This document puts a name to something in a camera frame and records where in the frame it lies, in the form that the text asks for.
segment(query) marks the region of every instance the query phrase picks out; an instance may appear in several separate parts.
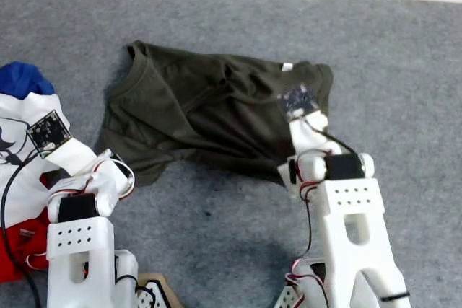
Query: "dark green t-shirt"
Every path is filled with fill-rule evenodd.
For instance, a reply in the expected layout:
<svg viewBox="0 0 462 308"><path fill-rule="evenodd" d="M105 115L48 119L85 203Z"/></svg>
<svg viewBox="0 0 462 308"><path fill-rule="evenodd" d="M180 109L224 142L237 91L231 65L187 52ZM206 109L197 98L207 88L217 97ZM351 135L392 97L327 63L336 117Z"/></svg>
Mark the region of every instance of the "dark green t-shirt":
<svg viewBox="0 0 462 308"><path fill-rule="evenodd" d="M110 90L97 149L112 149L153 183L169 162L193 160L281 183L277 166L294 154L277 95L304 83L327 113L327 65L207 55L136 41L133 66Z"/></svg>

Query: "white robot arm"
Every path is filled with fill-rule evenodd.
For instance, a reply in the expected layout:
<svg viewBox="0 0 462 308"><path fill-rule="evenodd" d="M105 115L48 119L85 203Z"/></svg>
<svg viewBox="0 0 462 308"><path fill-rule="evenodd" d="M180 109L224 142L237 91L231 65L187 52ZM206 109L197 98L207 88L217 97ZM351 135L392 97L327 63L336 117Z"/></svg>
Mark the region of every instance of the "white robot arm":
<svg viewBox="0 0 462 308"><path fill-rule="evenodd" d="M114 250L108 219L133 190L134 176L128 168L125 176L111 156L108 150L96 156L71 138L46 157L71 174L48 200L49 308L136 306L138 263L128 250Z"/></svg>
<svg viewBox="0 0 462 308"><path fill-rule="evenodd" d="M305 254L294 262L275 308L410 308L372 158L342 154L339 142L322 132L327 118L320 111L291 116L296 155L279 171L290 190L314 204L324 258ZM356 239L347 232L352 227Z"/></svg>

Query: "black cable tie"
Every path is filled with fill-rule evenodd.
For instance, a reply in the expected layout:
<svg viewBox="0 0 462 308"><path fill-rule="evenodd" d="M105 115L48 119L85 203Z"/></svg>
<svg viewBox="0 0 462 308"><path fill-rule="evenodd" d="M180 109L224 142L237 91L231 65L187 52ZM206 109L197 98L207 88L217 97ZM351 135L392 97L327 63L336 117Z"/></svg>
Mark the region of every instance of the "black cable tie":
<svg viewBox="0 0 462 308"><path fill-rule="evenodd" d="M387 296L387 297L381 297L380 300L382 302L390 302L390 301L394 301L396 299L403 299L404 297L409 297L411 296L411 294L409 293L409 291L406 291L402 294L397 294L397 295L393 295L393 296Z"/></svg>

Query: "gray carpet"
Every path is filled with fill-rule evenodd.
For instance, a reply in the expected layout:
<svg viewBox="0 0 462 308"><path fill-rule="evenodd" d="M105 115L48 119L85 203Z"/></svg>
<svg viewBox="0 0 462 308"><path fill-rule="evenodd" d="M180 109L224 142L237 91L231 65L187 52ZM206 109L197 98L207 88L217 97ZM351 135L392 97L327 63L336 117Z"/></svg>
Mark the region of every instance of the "gray carpet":
<svg viewBox="0 0 462 308"><path fill-rule="evenodd" d="M135 39L330 64L331 132L375 158L414 307L462 307L462 4L0 0L0 64L38 65L88 144ZM137 256L140 271L165 273L193 308L270 307L306 245L303 205L284 189L183 162L119 203L111 220L116 246ZM45 276L35 277L45 300ZM0 286L0 307L31 302L25 282Z"/></svg>

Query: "blue fabric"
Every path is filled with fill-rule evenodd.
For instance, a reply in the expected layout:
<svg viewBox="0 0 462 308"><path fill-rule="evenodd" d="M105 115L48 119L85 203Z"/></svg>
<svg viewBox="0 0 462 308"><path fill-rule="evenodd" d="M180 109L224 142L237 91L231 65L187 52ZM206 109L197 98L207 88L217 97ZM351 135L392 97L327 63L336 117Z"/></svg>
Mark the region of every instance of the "blue fabric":
<svg viewBox="0 0 462 308"><path fill-rule="evenodd" d="M31 92L40 95L55 93L53 85L37 66L14 61L0 68L0 93L23 100Z"/></svg>

